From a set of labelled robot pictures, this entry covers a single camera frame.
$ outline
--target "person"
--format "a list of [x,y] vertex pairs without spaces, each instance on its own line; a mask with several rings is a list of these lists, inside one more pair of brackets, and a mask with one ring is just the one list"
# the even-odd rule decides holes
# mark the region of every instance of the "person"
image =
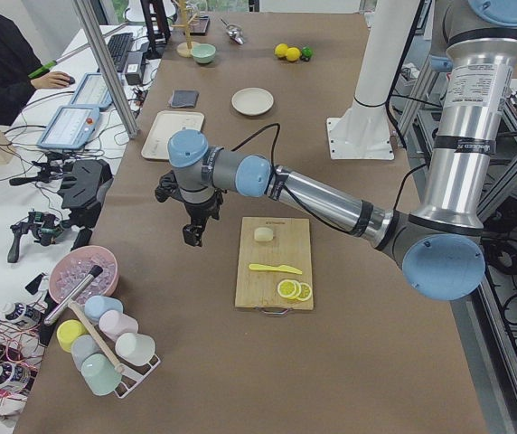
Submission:
[[0,125],[11,125],[37,89],[70,85],[68,74],[57,71],[31,80],[28,74],[41,66],[15,23],[0,15]]

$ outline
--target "yellow lemon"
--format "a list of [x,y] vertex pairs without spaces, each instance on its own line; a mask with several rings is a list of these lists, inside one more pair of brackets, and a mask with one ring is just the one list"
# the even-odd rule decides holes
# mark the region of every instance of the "yellow lemon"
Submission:
[[299,294],[295,297],[298,301],[307,301],[309,298],[313,296],[313,289],[308,283],[301,282],[300,283],[301,290]]
[[287,55],[287,50],[288,50],[288,45],[286,45],[285,43],[280,43],[279,45],[277,45],[275,47],[275,55],[279,59],[282,59]]
[[301,51],[296,47],[291,47],[287,50],[288,61],[298,61],[301,57]]
[[278,282],[277,293],[286,299],[293,299],[301,293],[301,284],[291,278],[285,278]]

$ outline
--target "black shirt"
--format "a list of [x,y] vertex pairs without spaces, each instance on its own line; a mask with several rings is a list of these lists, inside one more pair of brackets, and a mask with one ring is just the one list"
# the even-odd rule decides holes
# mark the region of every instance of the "black shirt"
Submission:
[[0,15],[0,124],[11,125],[35,88],[28,74],[42,64],[13,21]]

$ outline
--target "brown table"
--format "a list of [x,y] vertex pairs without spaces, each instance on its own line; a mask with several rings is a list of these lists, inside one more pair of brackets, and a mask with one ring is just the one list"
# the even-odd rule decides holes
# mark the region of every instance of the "brown table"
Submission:
[[[248,43],[230,42],[221,16],[240,24]],[[304,214],[228,193],[204,247],[183,243],[183,206],[154,198],[169,165],[140,156],[173,90],[200,91],[196,110],[212,145],[232,148],[279,122],[278,163],[381,207],[392,206],[409,169],[400,149],[392,162],[329,157],[324,124],[351,106],[368,34],[361,16],[211,18],[209,34],[196,38],[218,48],[208,66],[179,58],[183,38],[173,35],[92,239],[117,256],[115,295],[163,363],[124,400],[99,398],[54,339],[15,433],[485,432],[449,304],[416,293],[366,241],[312,221],[315,310],[283,317],[234,308],[241,218]],[[315,55],[278,61],[280,42],[309,44]],[[246,87],[268,89],[273,109],[257,118],[235,112],[230,97]],[[243,150],[268,155],[272,137]],[[416,202],[410,185],[400,208]]]

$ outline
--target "yellow cup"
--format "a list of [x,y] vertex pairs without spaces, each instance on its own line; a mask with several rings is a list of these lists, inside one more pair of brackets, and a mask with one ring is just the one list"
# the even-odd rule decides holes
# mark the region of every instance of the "yellow cup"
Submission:
[[64,321],[60,324],[58,332],[56,333],[58,336],[58,343],[60,344],[61,349],[66,353],[71,353],[71,345],[76,339],[87,334],[88,330],[86,330],[86,327],[84,327],[84,325],[77,319]]

